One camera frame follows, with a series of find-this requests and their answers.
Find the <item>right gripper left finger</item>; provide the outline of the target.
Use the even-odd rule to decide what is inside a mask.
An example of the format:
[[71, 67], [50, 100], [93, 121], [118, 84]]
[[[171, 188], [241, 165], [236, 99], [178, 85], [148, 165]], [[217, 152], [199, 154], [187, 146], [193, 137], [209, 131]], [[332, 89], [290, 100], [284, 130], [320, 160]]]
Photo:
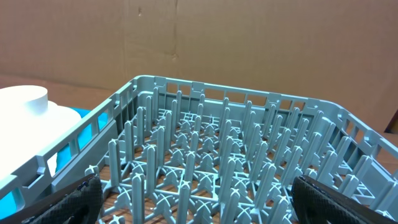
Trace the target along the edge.
[[102, 206], [101, 179], [96, 174], [89, 174], [35, 204], [1, 219], [1, 224], [96, 223]]

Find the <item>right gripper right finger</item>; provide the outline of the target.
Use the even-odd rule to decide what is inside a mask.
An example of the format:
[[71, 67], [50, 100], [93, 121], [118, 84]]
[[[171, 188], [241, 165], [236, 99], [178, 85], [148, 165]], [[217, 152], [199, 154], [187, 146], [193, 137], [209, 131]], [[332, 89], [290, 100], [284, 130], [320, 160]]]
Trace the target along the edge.
[[299, 223], [397, 224], [307, 175], [294, 179], [291, 193]]

